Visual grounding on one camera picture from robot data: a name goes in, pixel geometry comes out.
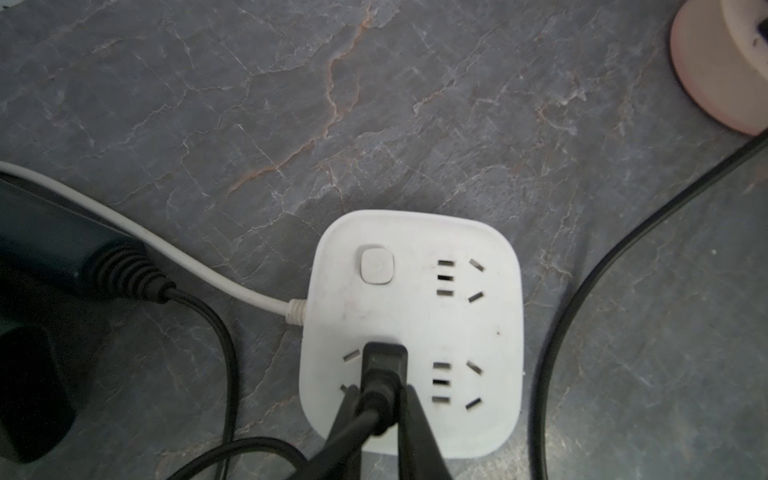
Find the dark green hair dryer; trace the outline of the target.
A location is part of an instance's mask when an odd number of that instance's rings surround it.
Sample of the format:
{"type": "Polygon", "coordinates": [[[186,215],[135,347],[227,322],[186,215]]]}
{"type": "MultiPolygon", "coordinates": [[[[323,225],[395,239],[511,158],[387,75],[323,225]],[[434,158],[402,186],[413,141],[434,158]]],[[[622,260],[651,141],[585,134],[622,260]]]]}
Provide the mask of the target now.
{"type": "Polygon", "coordinates": [[[84,325],[99,303],[165,303],[174,287],[142,242],[2,182],[2,458],[43,457],[76,419],[61,334],[84,325]]]}

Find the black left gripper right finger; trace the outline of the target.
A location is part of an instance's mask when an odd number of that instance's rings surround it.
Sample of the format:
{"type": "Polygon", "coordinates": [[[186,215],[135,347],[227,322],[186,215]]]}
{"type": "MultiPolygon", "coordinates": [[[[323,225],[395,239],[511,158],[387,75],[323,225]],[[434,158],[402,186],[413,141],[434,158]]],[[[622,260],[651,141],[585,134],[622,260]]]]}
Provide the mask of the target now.
{"type": "Polygon", "coordinates": [[[400,480],[452,479],[412,385],[400,394],[397,427],[400,480]]]}

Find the white square power strip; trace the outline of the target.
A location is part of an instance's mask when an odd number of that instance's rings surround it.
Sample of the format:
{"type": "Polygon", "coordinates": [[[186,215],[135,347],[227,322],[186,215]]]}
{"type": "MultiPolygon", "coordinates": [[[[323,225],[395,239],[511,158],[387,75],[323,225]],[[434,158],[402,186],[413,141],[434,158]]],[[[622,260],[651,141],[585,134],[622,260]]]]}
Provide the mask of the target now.
{"type": "Polygon", "coordinates": [[[360,210],[337,219],[315,252],[300,355],[300,402],[319,435],[360,382],[371,342],[407,349],[407,381],[445,458],[496,451],[520,416],[524,376],[510,242],[443,215],[360,210]]]}

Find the round beige power strip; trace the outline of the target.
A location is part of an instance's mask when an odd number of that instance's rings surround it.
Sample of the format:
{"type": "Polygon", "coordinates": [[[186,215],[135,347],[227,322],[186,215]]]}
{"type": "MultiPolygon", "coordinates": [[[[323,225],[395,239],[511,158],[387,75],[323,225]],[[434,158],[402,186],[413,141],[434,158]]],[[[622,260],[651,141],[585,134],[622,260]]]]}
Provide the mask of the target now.
{"type": "Polygon", "coordinates": [[[709,116],[755,136],[767,128],[767,3],[690,0],[670,31],[680,83],[709,116]]]}

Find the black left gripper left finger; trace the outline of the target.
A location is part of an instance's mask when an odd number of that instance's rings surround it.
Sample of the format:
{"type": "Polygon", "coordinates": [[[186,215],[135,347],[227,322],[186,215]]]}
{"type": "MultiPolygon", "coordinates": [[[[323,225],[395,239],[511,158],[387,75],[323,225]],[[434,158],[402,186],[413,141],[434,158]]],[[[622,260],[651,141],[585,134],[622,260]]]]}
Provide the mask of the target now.
{"type": "Polygon", "coordinates": [[[361,477],[361,445],[365,441],[359,412],[360,389],[345,390],[323,449],[308,465],[309,479],[359,479],[361,477]]]}

